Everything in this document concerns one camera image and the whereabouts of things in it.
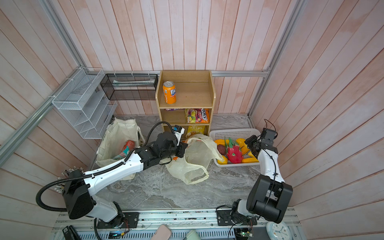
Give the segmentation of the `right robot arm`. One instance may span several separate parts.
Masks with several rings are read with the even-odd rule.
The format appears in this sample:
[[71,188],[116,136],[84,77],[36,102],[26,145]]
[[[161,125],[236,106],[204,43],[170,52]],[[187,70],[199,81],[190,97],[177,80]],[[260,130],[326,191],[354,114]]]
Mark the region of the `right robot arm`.
[[274,140],[275,130],[264,128],[260,136],[252,135],[245,144],[258,159],[261,173],[246,200],[238,199],[231,210],[216,209],[219,226],[257,224],[262,217],[266,221],[282,222],[293,195],[293,187],[285,183],[278,165],[278,150]]

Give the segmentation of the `cream canvas tote bag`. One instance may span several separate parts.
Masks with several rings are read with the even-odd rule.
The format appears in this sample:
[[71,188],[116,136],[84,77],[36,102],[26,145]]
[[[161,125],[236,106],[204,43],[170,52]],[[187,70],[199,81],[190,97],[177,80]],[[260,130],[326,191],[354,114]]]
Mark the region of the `cream canvas tote bag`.
[[108,125],[97,150],[96,165],[105,167],[116,162],[117,159],[114,158],[123,151],[127,141],[133,141],[135,147],[141,147],[145,138],[135,119],[120,120],[115,118],[113,123]]

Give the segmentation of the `orange print plastic bag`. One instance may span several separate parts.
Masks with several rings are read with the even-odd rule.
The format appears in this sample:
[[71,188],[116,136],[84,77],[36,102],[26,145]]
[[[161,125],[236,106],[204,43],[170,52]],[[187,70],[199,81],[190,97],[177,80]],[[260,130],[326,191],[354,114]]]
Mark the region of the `orange print plastic bag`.
[[184,156],[174,157],[166,168],[172,177],[187,185],[195,185],[209,178],[208,167],[211,161],[222,160],[223,157],[214,140],[203,134],[196,134],[186,139],[185,143],[188,147]]

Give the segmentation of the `teal snack packet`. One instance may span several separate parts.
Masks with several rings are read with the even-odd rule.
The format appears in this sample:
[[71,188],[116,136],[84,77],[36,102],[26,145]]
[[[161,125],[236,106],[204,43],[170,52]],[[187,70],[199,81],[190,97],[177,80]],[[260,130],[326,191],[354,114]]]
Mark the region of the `teal snack packet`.
[[125,159],[127,157],[128,153],[126,152],[121,152],[120,154],[118,154],[117,156],[113,157],[113,160],[121,160],[121,159]]

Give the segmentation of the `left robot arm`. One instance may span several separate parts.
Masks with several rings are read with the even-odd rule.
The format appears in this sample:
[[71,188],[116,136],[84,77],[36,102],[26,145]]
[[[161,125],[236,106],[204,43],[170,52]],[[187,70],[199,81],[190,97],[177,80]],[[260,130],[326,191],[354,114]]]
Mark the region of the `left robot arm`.
[[[37,192],[37,205],[52,212],[67,212],[71,220],[90,217],[112,228],[120,228],[126,223],[126,217],[119,204],[101,199],[97,193],[131,174],[165,165],[165,159],[182,158],[188,146],[181,140],[185,129],[178,125],[169,128],[170,131],[160,133],[154,142],[145,142],[140,148],[130,150],[126,157],[115,163],[85,173],[73,170],[68,178],[47,184]],[[51,207],[43,202],[43,193],[53,186],[63,187],[65,208]]]

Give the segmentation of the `red cola can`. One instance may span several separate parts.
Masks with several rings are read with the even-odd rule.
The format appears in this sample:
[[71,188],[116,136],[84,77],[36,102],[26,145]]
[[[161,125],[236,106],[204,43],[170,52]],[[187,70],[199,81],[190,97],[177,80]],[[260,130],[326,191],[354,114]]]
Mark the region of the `red cola can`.
[[124,146],[122,148],[122,154],[124,156],[126,156],[130,152],[130,150],[132,150],[135,147],[136,147],[135,141],[132,141],[132,140],[126,141],[126,143],[124,144]]

